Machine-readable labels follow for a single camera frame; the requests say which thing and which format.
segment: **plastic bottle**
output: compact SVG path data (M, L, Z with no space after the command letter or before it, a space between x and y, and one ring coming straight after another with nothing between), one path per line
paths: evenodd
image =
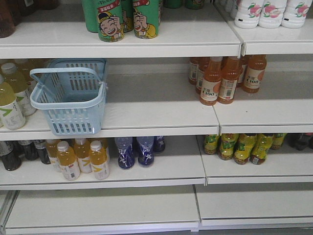
M32 93L32 91L35 89L37 82L31 78L29 72L36 67L28 59L15 59L14 61L17 64L18 70L23 74L25 81L28 84L29 92Z
M288 0L283 15L282 26L287 28L301 28L307 17L312 0Z
M67 180L76 180L80 175L80 170L74 150L66 141L59 142L57 147L57 156L64 178Z
M33 140L37 154L40 158L40 161L43 164L51 164L49 156L48 156L48 152L46 149L46 142L45 140Z
M214 105L219 94L222 71L222 57L211 57L209 66L204 72L200 102L204 105Z
M30 94L28 85L21 72L13 63L7 63L1 66L5 81L12 87L22 113L25 116L32 115L36 109L30 104Z
M228 57L226 65L222 69L222 81L217 98L218 102L230 104L234 101L236 85L241 70L240 59L235 56Z
M89 156L95 178L98 180L107 178L110 174L108 158L100 141L91 142Z
M60 168L60 161L58 159L57 144L59 142L61 142L61 140L46 140L46 149L53 169L57 172L62 172Z
M130 169L135 164L132 137L115 137L118 151L118 165L122 169Z
M89 150L90 143L87 139L75 139L74 152L76 154L78 165L82 173L92 172Z
M0 0L0 38L6 38L15 31L14 21L5 0Z
M210 57L201 57L199 61L198 71L197 71L197 81L196 81L196 92L201 93L202 82L204 71L209 66Z
M248 163L251 151L257 141L256 134L240 134L236 151L234 153L234 160L239 165Z
M272 146L274 139L273 133L258 134L258 140L251 152L250 161L255 165L260 165L265 162L268 150Z
M190 57L189 60L189 83L195 85L197 83L197 71L199 67L200 57Z
M35 148L35 144L33 141L25 140L18 141L18 143L22 146L25 158L27 160L33 161L38 158L38 153Z
M26 119L16 101L16 96L11 86L4 82L0 74L0 119L3 125L16 130L24 126Z
M243 90L248 93L257 93L266 68L266 55L252 55L248 62Z
M265 0L259 19L263 28L278 28L282 23L287 0Z
M139 145L139 156L138 162L141 166L151 166L154 162L154 154L153 154L153 136L142 136L137 137L138 145Z
M12 171L22 164L19 156L15 154L12 141L0 141L0 159L6 170Z

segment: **beverage bottle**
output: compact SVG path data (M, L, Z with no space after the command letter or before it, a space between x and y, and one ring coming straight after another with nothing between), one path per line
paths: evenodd
M24 126L26 119L16 101L16 96L11 86L4 82L0 74L0 119L3 125L16 130Z
M40 161L43 164L51 164L49 156L48 156L48 152L46 149L46 142L45 140L33 140L37 154L40 158Z
M236 151L234 153L234 160L239 165L248 163L251 151L257 141L256 134L240 134Z
M230 160L234 155L234 147L239 134L222 134L219 157L223 160Z
M28 59L15 59L14 61L17 64L18 71L23 74L25 81L28 84L29 92L32 93L32 91L35 89L37 82L31 78L29 72L35 69L35 66Z
M200 102L204 105L214 105L217 101L222 79L221 62L222 57L211 57L204 72L200 93Z
M21 72L13 63L7 63L1 66L5 81L12 87L22 113L25 116L32 115L36 109L30 104L30 94L28 85Z
M272 143L272 146L270 147L271 149L277 150L280 149L282 146L284 139L286 137L287 133L276 133L274 134L274 140Z
M288 0L283 15L282 26L287 28L301 28L307 17L312 0Z
M241 66L242 66L242 71L241 74L238 78L238 82L237 82L237 86L236 87L241 87L244 83L244 77L246 75L246 70L248 67L248 61L249 61L250 56L249 55L245 55L241 57Z
M153 136L142 136L137 137L138 145L139 145L139 156L138 162L141 166L151 166L154 162L154 154L153 154Z
M241 0L234 23L240 28L255 28L259 23L264 0Z
M85 138L75 139L74 152L82 173L92 172L90 164L90 142Z
M72 147L68 142L61 141L57 144L58 159L60 162L61 172L67 180L76 180L80 175L78 162Z
M95 178L98 180L107 178L110 174L108 157L100 141L91 142L89 156Z
M155 153L161 153L165 150L165 138L164 136L155 136L153 143L153 151Z
M248 93L257 93L266 68L266 55L252 55L244 78L243 90Z
M46 149L48 152L48 156L50 162L57 172L62 172L60 168L60 161L58 159L58 147L57 144L61 142L61 140L46 140Z
M218 148L220 135L205 135L203 146L206 154L215 154Z
M198 71L197 71L197 81L196 81L196 92L201 93L202 82L204 71L209 66L210 57L201 57L199 61Z
M190 57L189 60L189 83L195 85L197 83L197 71L199 67L200 57Z
M27 160L33 161L38 158L38 153L36 151L36 147L33 141L25 140L18 141L18 143L22 146L25 158Z
M14 21L6 0L0 0L0 38L6 38L15 31Z
M273 133L266 133L266 134L258 134L258 140L251 152L250 161L255 165L260 165L265 162L268 150L272 146L274 139Z
M130 169L135 164L132 137L115 137L118 150L118 165L122 169Z
M16 170L22 164L19 156L15 154L12 141L0 141L0 159L6 170Z
M237 81L242 67L240 59L230 56L222 69L222 81L217 101L222 104L230 104L234 101Z

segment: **bottle label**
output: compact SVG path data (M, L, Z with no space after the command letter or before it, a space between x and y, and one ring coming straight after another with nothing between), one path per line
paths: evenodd
M197 70L198 66L196 64L190 63L190 73L189 73L189 80L196 82L197 81Z
M20 128L25 123L25 117L16 101L0 106L0 116L3 124L8 129Z
M235 94L235 89L237 85L237 80L228 81L226 79L222 79L221 87L219 90L219 98L222 99L233 99Z
M207 80L203 80L202 90L201 90L201 98L206 101L214 101L217 99L219 94L221 81L219 82L209 82Z
M45 149L46 142L44 140L34 140L33 142L36 149Z
M265 70L247 69L244 86L250 89L260 88L261 81Z
M80 168L80 171L82 173L90 173L91 172L91 164L90 164L90 157L85 158L77 158L78 165Z
M70 165L60 165L61 171L67 180L76 180L80 174L77 161Z
M94 176L98 180L103 180L109 176L109 167L107 162L101 165L91 164Z
M28 90L15 93L15 95L17 97L18 104L25 116L31 115L36 111L36 109L30 104L30 95Z

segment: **orange juice bottle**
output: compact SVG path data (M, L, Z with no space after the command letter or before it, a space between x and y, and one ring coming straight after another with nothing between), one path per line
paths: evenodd
M244 79L243 90L248 93L257 93L266 68L266 55L253 55L248 62Z
M234 101L237 81L240 75L241 63L236 56L230 56L222 69L222 81L217 101L222 104L230 104Z
M214 105L219 94L222 79L222 57L211 57L209 66L203 77L200 102L204 105Z
M200 94L205 69L209 66L210 57L201 57L197 71L196 92Z
M68 142L61 141L57 145L58 147L58 159L60 162L60 168L63 176L67 180L76 180L80 175L78 162L72 147Z

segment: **green can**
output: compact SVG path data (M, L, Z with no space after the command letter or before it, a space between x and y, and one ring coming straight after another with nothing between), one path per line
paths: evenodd
M185 7L189 9L201 9L204 6L204 0L186 0Z
M133 0L134 32L142 39L155 38L159 26L158 0Z
M94 0L98 35L104 42L117 42L124 38L121 0Z
M122 0L124 32L134 29L133 0Z

